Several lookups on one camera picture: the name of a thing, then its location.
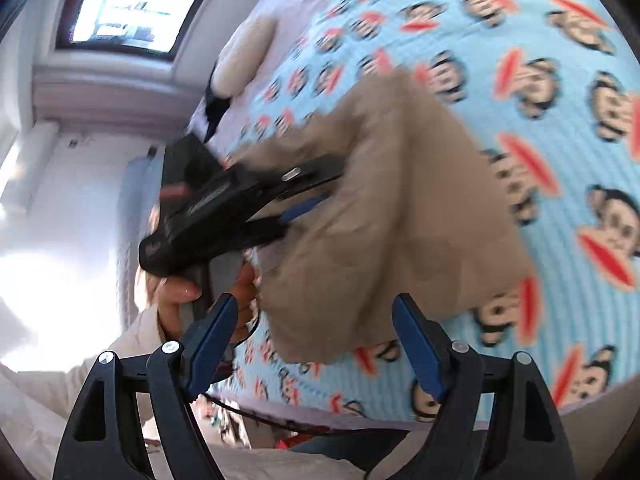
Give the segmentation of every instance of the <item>pillow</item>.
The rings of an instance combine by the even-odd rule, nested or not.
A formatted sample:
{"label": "pillow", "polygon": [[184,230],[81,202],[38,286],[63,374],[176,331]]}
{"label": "pillow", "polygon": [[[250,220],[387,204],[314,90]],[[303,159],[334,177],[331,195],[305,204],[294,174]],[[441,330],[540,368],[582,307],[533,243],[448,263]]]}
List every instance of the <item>pillow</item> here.
{"label": "pillow", "polygon": [[220,98],[236,96],[258,72],[271,46],[278,20],[259,16],[246,20],[220,52],[210,81],[213,94]]}

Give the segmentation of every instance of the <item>silver screw head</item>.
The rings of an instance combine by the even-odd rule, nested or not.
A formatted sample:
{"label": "silver screw head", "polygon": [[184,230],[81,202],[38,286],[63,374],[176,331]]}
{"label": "silver screw head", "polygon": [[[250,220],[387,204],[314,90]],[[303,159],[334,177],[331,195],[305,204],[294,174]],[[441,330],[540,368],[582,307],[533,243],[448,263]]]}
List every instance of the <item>silver screw head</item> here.
{"label": "silver screw head", "polygon": [[451,348],[453,348],[454,352],[458,352],[459,354],[466,354],[469,352],[469,345],[464,341],[454,341],[451,343]]}
{"label": "silver screw head", "polygon": [[293,170],[291,171],[287,171],[287,173],[285,173],[282,176],[282,181],[283,182],[288,182],[289,180],[293,180],[294,178],[296,178],[300,173],[302,173],[302,170],[300,170],[300,168],[293,168]]}
{"label": "silver screw head", "polygon": [[167,341],[162,345],[162,351],[165,354],[173,354],[178,351],[178,348],[180,348],[180,343],[177,341]]}
{"label": "silver screw head", "polygon": [[531,356],[526,352],[518,352],[516,354],[516,359],[521,365],[530,365],[531,361],[533,361],[533,359],[531,359]]}
{"label": "silver screw head", "polygon": [[109,364],[111,361],[113,361],[113,352],[102,352],[99,356],[98,356],[98,362],[101,365],[107,365]]}

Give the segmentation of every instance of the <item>finger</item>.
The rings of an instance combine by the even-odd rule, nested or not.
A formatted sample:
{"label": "finger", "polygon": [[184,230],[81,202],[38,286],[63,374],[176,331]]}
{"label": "finger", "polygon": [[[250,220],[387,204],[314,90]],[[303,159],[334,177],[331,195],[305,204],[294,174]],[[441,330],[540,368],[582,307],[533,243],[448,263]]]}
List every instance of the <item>finger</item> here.
{"label": "finger", "polygon": [[191,189],[185,183],[171,184],[164,186],[160,190],[160,202],[164,200],[176,200],[177,198],[185,198],[191,194]]}
{"label": "finger", "polygon": [[172,276],[164,280],[158,287],[158,302],[181,304],[197,300],[202,291],[189,280]]}
{"label": "finger", "polygon": [[246,309],[256,296],[258,295],[258,289],[253,283],[247,283],[241,285],[236,283],[231,287],[230,293],[236,298],[238,302],[238,310]]}
{"label": "finger", "polygon": [[246,325],[254,318],[254,313],[250,308],[244,308],[238,312],[238,323],[236,328],[240,328],[242,325]]}
{"label": "finger", "polygon": [[246,326],[241,326],[237,328],[234,334],[231,336],[232,343],[238,343],[243,339],[247,339],[249,337],[249,329]]}
{"label": "finger", "polygon": [[255,269],[251,264],[242,264],[240,272],[238,273],[238,283],[253,283],[255,281]]}

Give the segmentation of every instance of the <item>window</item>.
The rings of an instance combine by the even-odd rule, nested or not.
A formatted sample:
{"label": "window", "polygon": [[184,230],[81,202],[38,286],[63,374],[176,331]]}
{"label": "window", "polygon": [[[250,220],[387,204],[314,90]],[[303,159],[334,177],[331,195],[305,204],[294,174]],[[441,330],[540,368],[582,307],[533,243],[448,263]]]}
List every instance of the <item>window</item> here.
{"label": "window", "polygon": [[66,0],[57,48],[172,60],[203,0]]}

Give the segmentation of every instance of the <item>pink bedsheet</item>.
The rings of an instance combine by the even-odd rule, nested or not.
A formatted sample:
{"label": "pink bedsheet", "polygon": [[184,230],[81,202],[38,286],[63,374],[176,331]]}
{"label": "pink bedsheet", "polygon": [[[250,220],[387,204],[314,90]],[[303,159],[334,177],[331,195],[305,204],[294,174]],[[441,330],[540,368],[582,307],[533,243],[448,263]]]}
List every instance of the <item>pink bedsheet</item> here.
{"label": "pink bedsheet", "polygon": [[[217,134],[208,144],[209,148],[221,156],[228,153],[228,147],[238,138],[248,118],[249,104],[255,95],[267,86],[271,74],[287,57],[293,43],[302,34],[312,16],[323,10],[329,0],[260,0],[251,16],[276,16],[279,20],[276,37],[255,79],[244,92],[234,98],[231,108],[218,127]],[[194,113],[190,130],[204,136],[207,123],[204,119],[204,101]]]}

